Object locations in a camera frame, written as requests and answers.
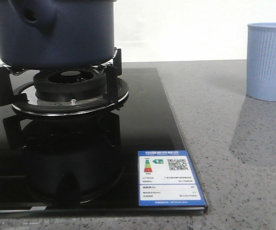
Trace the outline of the black pot support grate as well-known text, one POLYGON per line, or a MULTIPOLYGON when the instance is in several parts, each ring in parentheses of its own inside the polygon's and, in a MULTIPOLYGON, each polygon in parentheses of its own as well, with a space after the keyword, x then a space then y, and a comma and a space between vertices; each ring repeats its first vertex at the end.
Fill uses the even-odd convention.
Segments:
POLYGON ((87 69, 106 74, 107 89, 103 94, 85 100, 52 102, 37 98, 33 80, 13 89, 10 76, 21 75, 25 70, 4 65, 0 67, 0 106, 10 104, 16 113, 36 117, 84 115, 121 107, 129 95, 128 84, 119 78, 122 74, 121 49, 114 49, 110 62, 87 69))

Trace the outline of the light blue ribbed cup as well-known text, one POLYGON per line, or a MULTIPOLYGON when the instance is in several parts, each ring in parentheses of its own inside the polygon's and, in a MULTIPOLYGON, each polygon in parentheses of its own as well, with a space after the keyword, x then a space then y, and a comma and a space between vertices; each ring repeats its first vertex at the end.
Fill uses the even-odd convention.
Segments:
POLYGON ((276 102, 276 23, 248 24, 246 94, 276 102))

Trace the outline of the black glass gas stove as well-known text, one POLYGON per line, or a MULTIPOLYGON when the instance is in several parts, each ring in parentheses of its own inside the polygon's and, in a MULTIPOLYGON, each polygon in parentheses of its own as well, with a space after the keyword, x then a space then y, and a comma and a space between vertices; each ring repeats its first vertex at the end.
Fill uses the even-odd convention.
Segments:
POLYGON ((0 107, 0 218, 195 215, 139 206, 138 151, 186 150, 156 69, 125 69, 120 110, 31 119, 0 107))

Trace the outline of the black round gas burner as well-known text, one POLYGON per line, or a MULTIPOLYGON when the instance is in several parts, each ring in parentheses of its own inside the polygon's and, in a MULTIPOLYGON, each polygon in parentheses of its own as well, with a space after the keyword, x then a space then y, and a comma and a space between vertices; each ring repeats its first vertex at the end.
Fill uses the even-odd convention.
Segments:
POLYGON ((103 94, 106 74, 94 69, 44 70, 33 77, 36 96, 52 102, 85 100, 103 94))

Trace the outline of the dark blue cooking pot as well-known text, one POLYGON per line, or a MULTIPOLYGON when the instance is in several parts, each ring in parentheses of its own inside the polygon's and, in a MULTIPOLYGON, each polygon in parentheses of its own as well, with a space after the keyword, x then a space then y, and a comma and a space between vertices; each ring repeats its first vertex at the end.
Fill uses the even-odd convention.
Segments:
POLYGON ((112 0, 0 0, 0 58, 22 69, 75 69, 114 55, 112 0))

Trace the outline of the blue energy label sticker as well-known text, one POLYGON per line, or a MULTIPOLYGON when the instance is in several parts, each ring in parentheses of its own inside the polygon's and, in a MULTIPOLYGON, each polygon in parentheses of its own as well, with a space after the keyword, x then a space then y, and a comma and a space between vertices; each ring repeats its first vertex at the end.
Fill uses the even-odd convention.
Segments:
POLYGON ((139 206, 206 207, 185 150, 138 151, 139 206))

